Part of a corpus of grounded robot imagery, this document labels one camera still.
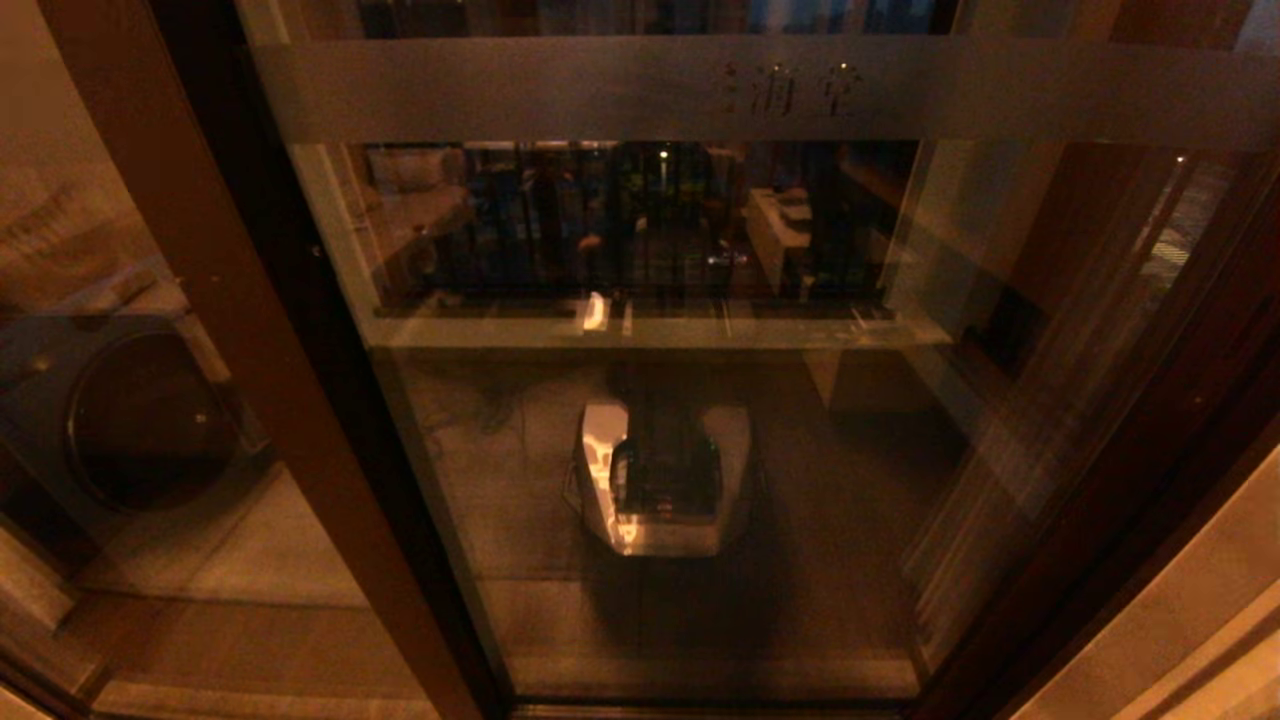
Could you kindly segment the brown framed sliding glass door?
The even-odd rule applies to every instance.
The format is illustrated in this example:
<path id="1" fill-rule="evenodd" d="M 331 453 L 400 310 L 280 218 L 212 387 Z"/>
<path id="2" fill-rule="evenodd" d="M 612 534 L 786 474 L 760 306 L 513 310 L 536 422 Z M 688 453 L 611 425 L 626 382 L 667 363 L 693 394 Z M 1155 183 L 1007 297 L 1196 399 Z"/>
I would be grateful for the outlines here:
<path id="1" fill-rule="evenodd" d="M 1280 0 L 232 0 L 495 688 L 911 706 L 1280 160 Z M 379 318 L 364 143 L 915 141 L 863 319 Z"/>

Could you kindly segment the long black metal balcony railing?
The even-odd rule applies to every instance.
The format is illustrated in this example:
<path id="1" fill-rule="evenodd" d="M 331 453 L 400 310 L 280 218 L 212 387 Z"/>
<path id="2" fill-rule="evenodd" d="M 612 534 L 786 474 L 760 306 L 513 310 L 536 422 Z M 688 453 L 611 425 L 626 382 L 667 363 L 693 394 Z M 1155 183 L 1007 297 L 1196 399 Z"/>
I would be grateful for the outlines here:
<path id="1" fill-rule="evenodd" d="M 394 306 L 882 293 L 915 141 L 364 143 Z"/>

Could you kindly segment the brown framed fixed glass panel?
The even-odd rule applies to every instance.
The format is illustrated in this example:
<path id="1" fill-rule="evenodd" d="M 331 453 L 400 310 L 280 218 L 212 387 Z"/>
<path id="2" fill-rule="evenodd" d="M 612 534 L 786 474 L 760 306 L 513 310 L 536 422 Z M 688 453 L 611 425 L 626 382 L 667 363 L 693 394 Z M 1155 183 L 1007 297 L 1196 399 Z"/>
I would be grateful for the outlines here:
<path id="1" fill-rule="evenodd" d="M 65 556 L 0 521 L 0 720 L 502 720 L 224 0 L 0 0 L 0 316 L 186 296 L 270 446 Z"/>

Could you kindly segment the grey front-loading washing machine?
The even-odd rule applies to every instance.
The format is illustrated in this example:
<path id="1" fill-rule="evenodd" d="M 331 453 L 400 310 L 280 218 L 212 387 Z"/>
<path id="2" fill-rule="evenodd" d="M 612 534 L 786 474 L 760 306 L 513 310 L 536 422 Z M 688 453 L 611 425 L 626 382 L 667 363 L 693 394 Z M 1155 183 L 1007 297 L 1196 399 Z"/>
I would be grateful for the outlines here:
<path id="1" fill-rule="evenodd" d="M 269 446 L 172 282 L 0 316 L 0 521 L 41 548 L 96 548 L 243 478 Z"/>

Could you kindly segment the dark brown door jamb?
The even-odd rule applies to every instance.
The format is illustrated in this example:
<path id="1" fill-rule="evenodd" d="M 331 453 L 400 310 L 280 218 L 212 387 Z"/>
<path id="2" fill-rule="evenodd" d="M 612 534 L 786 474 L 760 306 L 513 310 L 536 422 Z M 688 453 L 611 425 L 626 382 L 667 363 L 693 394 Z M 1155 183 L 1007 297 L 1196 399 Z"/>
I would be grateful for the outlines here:
<path id="1" fill-rule="evenodd" d="M 1280 183 L 1172 351 L 978 628 L 902 720 L 996 720 L 1156 568 L 1280 414 Z"/>

